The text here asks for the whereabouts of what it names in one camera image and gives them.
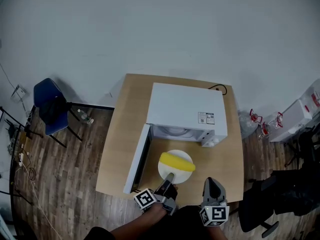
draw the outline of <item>blue chair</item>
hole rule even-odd
[[[46,102],[54,100],[56,97],[64,97],[64,95],[59,89],[59,87],[56,85],[56,83],[50,78],[44,79],[43,81],[35,85],[33,88],[33,102],[37,108],[41,107]],[[80,121],[71,109],[69,109],[69,111],[78,121]],[[69,127],[68,111],[61,113],[54,123],[45,125],[45,135],[50,136],[61,146],[66,148],[66,145],[61,143],[52,135],[58,131],[63,130],[64,128],[67,128],[74,136],[76,136],[82,142],[82,139]]]

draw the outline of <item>plastic bottle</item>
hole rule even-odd
[[[80,114],[81,118],[88,124],[91,125],[94,122],[94,119],[87,115],[86,112],[84,112],[81,109],[78,109],[78,113]]]
[[[275,119],[273,119],[269,123],[263,122],[263,124],[261,124],[260,126],[261,133],[259,135],[259,139],[267,139],[269,138],[270,133],[272,133],[273,131],[276,131],[279,128],[282,128],[283,116],[284,115],[282,113],[278,112]]]
[[[253,134],[258,128],[258,125],[262,122],[262,116],[255,114],[253,109],[250,110],[250,113],[241,111],[238,116],[242,139]]]

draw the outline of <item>white wall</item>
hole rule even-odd
[[[230,84],[269,115],[320,77],[320,0],[4,0],[0,25],[8,75],[31,94],[60,78],[74,102],[114,106],[141,73]]]
[[[2,9],[1,4],[4,0],[0,0],[0,10]],[[3,38],[2,35],[3,21],[0,19],[0,39]],[[18,84],[14,79],[11,80],[13,84]],[[5,75],[0,69],[0,106],[7,110],[12,116],[17,120],[20,120],[21,123],[26,122],[26,117],[23,111],[21,104],[15,104],[10,101],[10,96],[13,93],[12,86],[8,83]],[[5,119],[9,119],[5,114],[2,116],[0,121],[0,190],[4,192],[9,192],[9,178],[10,178],[10,164],[11,156],[9,155],[7,146],[10,143],[9,134],[6,128],[8,125],[5,123]],[[12,221],[12,212],[11,212],[11,200],[10,196],[0,193],[0,215],[8,221]]]

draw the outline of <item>microwave label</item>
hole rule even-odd
[[[214,125],[215,115],[213,113],[198,112],[198,123]]]

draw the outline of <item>microwave door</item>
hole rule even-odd
[[[142,128],[138,145],[136,146],[128,177],[124,185],[123,193],[130,194],[131,192],[138,190],[149,153],[151,140],[152,136],[150,125],[145,124]]]

